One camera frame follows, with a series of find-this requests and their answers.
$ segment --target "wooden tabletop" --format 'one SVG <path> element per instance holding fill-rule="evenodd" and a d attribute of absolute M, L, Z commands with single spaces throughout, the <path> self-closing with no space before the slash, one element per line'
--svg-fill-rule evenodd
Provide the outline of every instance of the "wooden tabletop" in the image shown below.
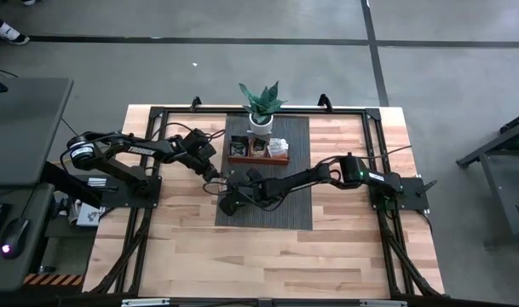
<path fill-rule="evenodd" d="M 144 136 L 149 105 L 130 105 L 124 133 Z M 382 107 L 388 150 L 410 144 L 399 107 Z M 363 127 L 355 115 L 303 115 L 310 118 L 311 164 L 352 152 L 366 155 Z M 171 114 L 179 122 L 213 133 L 225 127 L 225 114 Z M 167 136 L 182 134 L 169 126 Z M 223 138 L 212 141 L 221 169 Z M 138 165 L 139 157 L 119 160 Z M 392 171 L 417 174 L 412 150 L 389 156 Z M 331 185 L 312 187 L 313 231 L 217 227 L 216 196 L 202 190 L 202 178 L 177 163 L 163 165 L 159 207 L 153 211 L 140 296 L 216 298 L 388 298 L 388 283 L 376 213 L 367 187 L 342 191 Z M 96 286 L 121 253 L 128 209 L 101 220 L 84 291 Z M 431 286 L 443 292 L 430 229 L 414 211 L 402 211 L 407 252 Z M 130 260 L 130 282 L 134 259 Z M 401 266 L 395 260 L 398 285 Z"/>

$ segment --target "gray concrete floor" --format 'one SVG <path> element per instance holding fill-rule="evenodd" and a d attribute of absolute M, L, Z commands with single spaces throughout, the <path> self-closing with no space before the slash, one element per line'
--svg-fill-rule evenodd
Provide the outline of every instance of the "gray concrete floor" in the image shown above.
<path fill-rule="evenodd" d="M 378 39 L 519 40 L 519 0 L 370 0 Z M 357 0 L 63 0 L 0 15 L 31 34 L 207 38 L 366 38 Z M 403 107 L 419 172 L 430 190 L 435 248 L 447 294 L 519 304 L 519 247 L 482 247 L 501 209 L 479 165 L 455 164 L 519 115 L 519 49 L 380 48 L 391 106 Z M 280 80 L 280 96 L 313 105 L 378 106 L 367 47 L 0 43 L 0 68 L 75 80 L 65 118 L 76 130 L 117 130 L 131 103 L 243 103 L 237 83 Z M 61 126 L 54 159 L 71 132 Z M 71 246 L 50 260 L 84 269 Z"/>

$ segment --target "white flower pot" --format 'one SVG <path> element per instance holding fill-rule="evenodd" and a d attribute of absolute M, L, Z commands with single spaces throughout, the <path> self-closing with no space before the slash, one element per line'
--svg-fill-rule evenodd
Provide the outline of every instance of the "white flower pot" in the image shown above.
<path fill-rule="evenodd" d="M 274 115 L 270 117 L 270 120 L 265 125 L 258 125 L 253 122 L 250 114 L 250 129 L 253 134 L 258 136 L 265 136 L 273 130 Z"/>

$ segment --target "gray rubber mat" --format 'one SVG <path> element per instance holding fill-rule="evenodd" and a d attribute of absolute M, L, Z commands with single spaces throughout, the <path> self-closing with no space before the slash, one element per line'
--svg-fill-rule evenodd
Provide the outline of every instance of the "gray rubber mat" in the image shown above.
<path fill-rule="evenodd" d="M 227 160 L 231 136 L 246 136 L 250 123 L 248 116 L 229 114 L 225 125 L 222 171 L 246 173 L 251 167 L 263 177 L 287 177 L 310 168 L 310 128 L 309 118 L 297 116 L 276 116 L 272 137 L 285 138 L 290 145 L 289 165 L 246 165 Z M 275 211 L 267 212 L 253 205 L 239 208 L 231 217 L 219 207 L 216 212 L 216 226 L 238 226 L 270 229 L 312 230 L 312 194 L 304 188 L 289 194 L 284 203 Z"/>

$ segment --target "robotic arm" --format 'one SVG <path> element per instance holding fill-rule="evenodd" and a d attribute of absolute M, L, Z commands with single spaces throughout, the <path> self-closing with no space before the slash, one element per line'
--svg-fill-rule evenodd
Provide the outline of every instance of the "robotic arm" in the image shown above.
<path fill-rule="evenodd" d="M 107 149 L 102 151 L 96 145 L 98 142 L 107 145 Z M 85 132 L 70 140 L 67 148 L 73 166 L 85 171 L 93 169 L 103 171 L 125 182 L 132 193 L 140 197 L 148 197 L 151 193 L 145 170 L 140 166 L 127 166 L 114 159 L 115 155 L 120 153 L 146 155 L 164 164 L 177 161 L 194 170 L 207 182 L 214 177 L 219 177 L 216 167 L 210 162 L 210 157 L 216 154 L 216 150 L 210 145 L 210 136 L 198 129 L 189 132 L 185 138 L 176 135 L 159 141 L 120 132 L 108 134 Z"/>
<path fill-rule="evenodd" d="M 340 171 L 330 170 L 330 167 L 336 163 L 340 164 Z M 332 177 L 333 172 L 340 175 L 338 179 Z M 246 175 L 249 178 L 247 180 L 238 174 L 233 174 L 228 179 L 228 196 L 220 202 L 221 209 L 228 216 L 232 216 L 239 207 L 246 204 L 259 206 L 266 211 L 275 210 L 289 193 L 317 183 L 329 183 L 340 189 L 358 188 L 366 184 L 378 188 L 389 198 L 403 194 L 399 174 L 371 171 L 360 158 L 356 158 L 351 153 L 337 156 L 329 163 L 319 163 L 312 169 L 286 178 L 262 178 L 255 169 L 249 170 Z M 277 202 L 275 208 L 266 209 Z"/>

